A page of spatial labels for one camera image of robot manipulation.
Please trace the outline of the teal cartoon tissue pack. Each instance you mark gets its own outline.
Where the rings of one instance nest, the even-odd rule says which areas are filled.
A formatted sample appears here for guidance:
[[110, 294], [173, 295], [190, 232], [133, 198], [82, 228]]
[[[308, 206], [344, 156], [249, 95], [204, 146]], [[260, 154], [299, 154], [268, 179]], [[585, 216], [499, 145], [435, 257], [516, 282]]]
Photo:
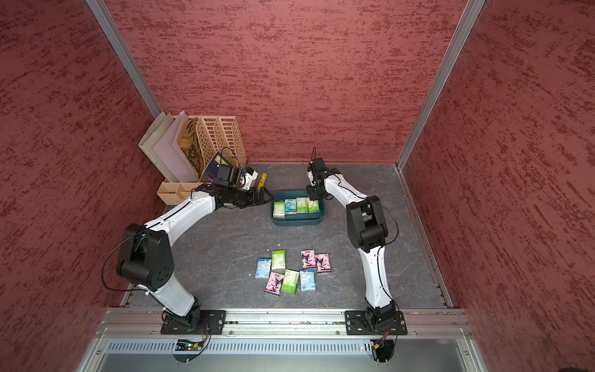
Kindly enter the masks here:
[[297, 199], [286, 198], [284, 200], [284, 213], [285, 215], [296, 215], [297, 214]]

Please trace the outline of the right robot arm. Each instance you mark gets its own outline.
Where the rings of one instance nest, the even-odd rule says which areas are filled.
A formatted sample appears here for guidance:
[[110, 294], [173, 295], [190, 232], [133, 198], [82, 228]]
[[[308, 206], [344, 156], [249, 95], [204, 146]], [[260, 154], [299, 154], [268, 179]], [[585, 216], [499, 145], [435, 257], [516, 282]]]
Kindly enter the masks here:
[[381, 200], [353, 187], [335, 169], [308, 165], [310, 185], [306, 187], [312, 200], [334, 198], [346, 211], [347, 233], [358, 250], [366, 284], [365, 326], [374, 333], [385, 332], [399, 319], [387, 280], [385, 252], [388, 225]]

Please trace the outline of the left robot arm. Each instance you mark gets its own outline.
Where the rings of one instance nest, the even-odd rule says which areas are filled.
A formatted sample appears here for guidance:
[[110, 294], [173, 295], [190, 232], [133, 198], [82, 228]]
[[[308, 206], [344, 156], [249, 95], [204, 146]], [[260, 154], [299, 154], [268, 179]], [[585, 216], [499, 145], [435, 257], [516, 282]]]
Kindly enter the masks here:
[[195, 296], [174, 274], [173, 244], [200, 219], [223, 207], [245, 209], [273, 201], [265, 187], [248, 190], [200, 184], [169, 212], [144, 225], [131, 224], [119, 246], [116, 274], [149, 293], [164, 308], [163, 334], [196, 334], [220, 330], [201, 316]]

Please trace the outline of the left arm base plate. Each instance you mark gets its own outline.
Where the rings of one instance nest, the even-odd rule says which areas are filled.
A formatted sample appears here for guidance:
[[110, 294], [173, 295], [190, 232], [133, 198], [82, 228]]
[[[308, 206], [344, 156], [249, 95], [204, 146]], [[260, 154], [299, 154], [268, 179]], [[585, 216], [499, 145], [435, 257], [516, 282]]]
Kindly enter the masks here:
[[225, 310], [190, 311], [187, 316], [162, 313], [162, 335], [193, 336], [221, 335], [226, 322]]

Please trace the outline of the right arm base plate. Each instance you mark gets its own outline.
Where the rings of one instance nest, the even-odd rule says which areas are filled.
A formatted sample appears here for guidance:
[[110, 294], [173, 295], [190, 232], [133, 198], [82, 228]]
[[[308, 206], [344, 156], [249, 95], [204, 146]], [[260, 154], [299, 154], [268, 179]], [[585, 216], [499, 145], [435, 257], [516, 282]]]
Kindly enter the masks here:
[[346, 333], [349, 336], [407, 336], [408, 328], [401, 311], [392, 316], [382, 316], [380, 320], [374, 318], [368, 311], [345, 311]]

